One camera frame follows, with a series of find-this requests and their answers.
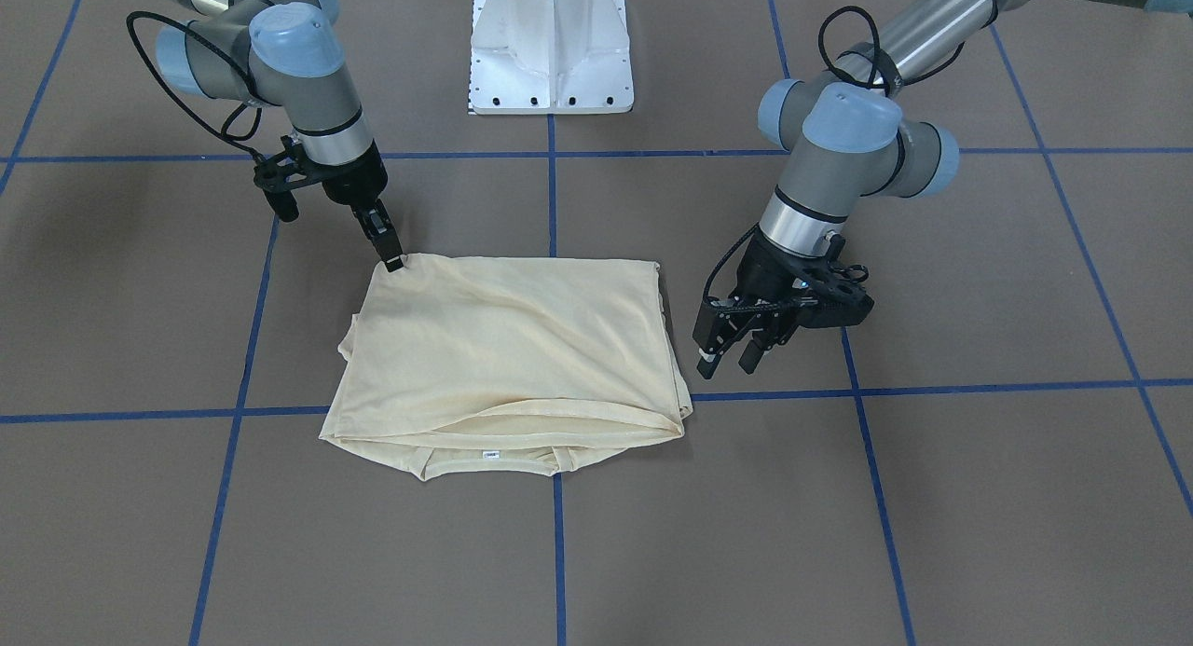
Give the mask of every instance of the cream cloth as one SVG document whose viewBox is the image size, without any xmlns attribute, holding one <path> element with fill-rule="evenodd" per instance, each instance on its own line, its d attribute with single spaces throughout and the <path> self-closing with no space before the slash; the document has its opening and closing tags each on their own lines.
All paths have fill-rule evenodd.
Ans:
<svg viewBox="0 0 1193 646">
<path fill-rule="evenodd" d="M 406 256 L 373 270 L 320 438 L 421 480 L 554 475 L 684 436 L 659 265 Z"/>
</svg>

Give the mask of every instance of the white plastic stand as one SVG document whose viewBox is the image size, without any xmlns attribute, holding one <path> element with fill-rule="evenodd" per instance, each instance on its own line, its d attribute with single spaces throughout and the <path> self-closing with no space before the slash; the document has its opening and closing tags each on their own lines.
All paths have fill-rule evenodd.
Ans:
<svg viewBox="0 0 1193 646">
<path fill-rule="evenodd" d="M 470 111 L 604 115 L 632 106 L 625 0 L 474 0 Z"/>
</svg>

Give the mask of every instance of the white bracket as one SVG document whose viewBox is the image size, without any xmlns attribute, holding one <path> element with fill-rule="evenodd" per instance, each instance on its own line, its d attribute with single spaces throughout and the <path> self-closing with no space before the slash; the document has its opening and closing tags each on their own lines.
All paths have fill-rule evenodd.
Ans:
<svg viewBox="0 0 1193 646">
<path fill-rule="evenodd" d="M 629 112 L 625 0 L 474 0 L 470 78 L 477 115 Z"/>
</svg>

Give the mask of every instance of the fabric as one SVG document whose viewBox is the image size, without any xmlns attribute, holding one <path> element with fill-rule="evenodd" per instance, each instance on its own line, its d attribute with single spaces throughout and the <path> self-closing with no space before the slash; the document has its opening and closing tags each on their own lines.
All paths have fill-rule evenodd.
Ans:
<svg viewBox="0 0 1193 646">
<path fill-rule="evenodd" d="M 554 475 L 684 436 L 657 264 L 404 262 L 373 271 L 320 438 L 429 480 Z"/>
</svg>

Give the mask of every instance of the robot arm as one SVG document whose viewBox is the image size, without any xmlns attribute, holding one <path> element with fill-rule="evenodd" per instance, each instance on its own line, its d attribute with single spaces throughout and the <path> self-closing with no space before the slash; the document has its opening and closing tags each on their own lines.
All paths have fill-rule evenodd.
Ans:
<svg viewBox="0 0 1193 646">
<path fill-rule="evenodd" d="M 860 324 L 873 307 L 861 283 L 864 266 L 839 262 L 842 227 L 865 196 L 927 196 L 957 173 L 959 150 L 940 127 L 913 123 L 891 98 L 904 86 L 931 76 L 941 60 L 1001 12 L 1028 0 L 916 0 L 873 42 L 854 45 L 809 82 L 772 86 L 759 107 L 759 128 L 791 152 L 759 223 L 730 254 L 749 240 L 737 266 L 737 285 L 728 299 L 710 294 L 713 269 L 693 337 L 700 346 L 698 370 L 712 377 L 738 340 L 749 344 L 738 361 L 754 373 L 764 353 L 785 345 L 798 327 Z M 1193 0 L 1093 0 L 1150 11 L 1189 12 Z M 842 8 L 821 27 L 845 11 Z"/>
<path fill-rule="evenodd" d="M 155 54 L 165 80 L 196 96 L 280 106 L 293 127 L 282 153 L 265 159 L 251 150 L 254 184 L 278 217 L 296 220 L 291 191 L 321 183 L 332 201 L 352 209 L 385 267 L 401 267 L 397 232 L 379 198 L 385 167 L 332 31 L 339 1 L 177 1 L 210 18 L 161 30 Z M 134 13 L 130 31 L 141 17 L 159 18 Z"/>
</svg>

